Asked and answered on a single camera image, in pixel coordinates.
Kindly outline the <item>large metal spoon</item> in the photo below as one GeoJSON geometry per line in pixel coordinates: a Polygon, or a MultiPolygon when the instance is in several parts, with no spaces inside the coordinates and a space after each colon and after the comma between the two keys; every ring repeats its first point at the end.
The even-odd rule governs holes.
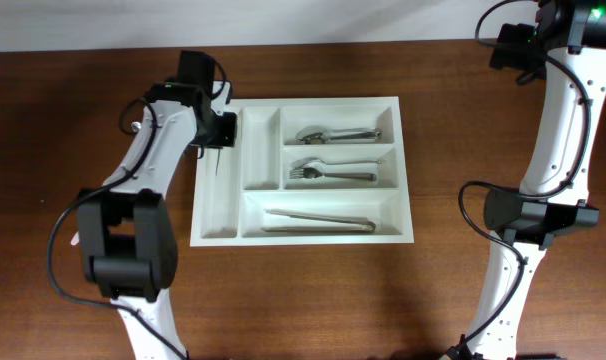
{"type": "Polygon", "coordinates": [[[313,133],[307,136],[300,138],[306,145],[312,144],[330,144],[337,142],[345,142],[352,140],[378,140],[381,138],[381,134],[379,132],[360,132],[360,133],[350,133],[347,135],[339,135],[335,133],[313,133]]]}
{"type": "Polygon", "coordinates": [[[379,132],[382,135],[382,130],[380,128],[350,128],[350,129],[328,129],[322,126],[308,126],[302,130],[300,130],[296,134],[296,139],[300,141],[300,138],[313,134],[313,133],[335,133],[339,135],[347,135],[350,133],[360,133],[360,132],[379,132]]]}

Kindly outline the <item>dark-handled metal fork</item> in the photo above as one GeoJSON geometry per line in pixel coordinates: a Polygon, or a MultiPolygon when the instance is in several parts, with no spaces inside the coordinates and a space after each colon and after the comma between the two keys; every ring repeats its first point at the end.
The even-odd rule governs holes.
{"type": "Polygon", "coordinates": [[[373,173],[329,173],[316,168],[304,167],[290,170],[289,179],[318,179],[318,178],[336,178],[376,182],[377,176],[373,173]]]}

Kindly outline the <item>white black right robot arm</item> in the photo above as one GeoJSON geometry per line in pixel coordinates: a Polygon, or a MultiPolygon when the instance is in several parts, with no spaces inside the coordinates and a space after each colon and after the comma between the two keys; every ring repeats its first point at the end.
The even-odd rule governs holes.
{"type": "Polygon", "coordinates": [[[505,24],[491,67],[519,71],[521,85],[546,82],[534,152],[516,188],[468,181],[487,192],[483,226],[490,242],[479,305],[447,359],[514,359],[517,333],[534,274],[554,240],[594,227],[588,172],[606,99],[606,1],[542,0],[535,23],[505,24]]]}

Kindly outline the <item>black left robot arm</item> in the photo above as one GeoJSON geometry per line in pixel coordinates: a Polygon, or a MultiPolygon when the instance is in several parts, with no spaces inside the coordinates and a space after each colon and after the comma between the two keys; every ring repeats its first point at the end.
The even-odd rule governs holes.
{"type": "Polygon", "coordinates": [[[118,311],[139,359],[186,359],[169,288],[178,247],[165,203],[184,151],[221,150],[236,142],[232,96],[209,54],[184,50],[175,75],[138,98],[143,117],[123,162],[97,189],[80,192],[73,210],[86,280],[99,305],[118,311]]]}

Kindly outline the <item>metal tongs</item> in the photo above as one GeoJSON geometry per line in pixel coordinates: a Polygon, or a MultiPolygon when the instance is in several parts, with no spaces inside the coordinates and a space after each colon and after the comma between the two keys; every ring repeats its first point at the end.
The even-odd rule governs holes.
{"type": "Polygon", "coordinates": [[[263,226],[262,230],[265,232],[372,234],[377,228],[376,224],[367,218],[318,215],[282,209],[266,209],[265,213],[272,216],[305,221],[304,225],[263,226]]]}

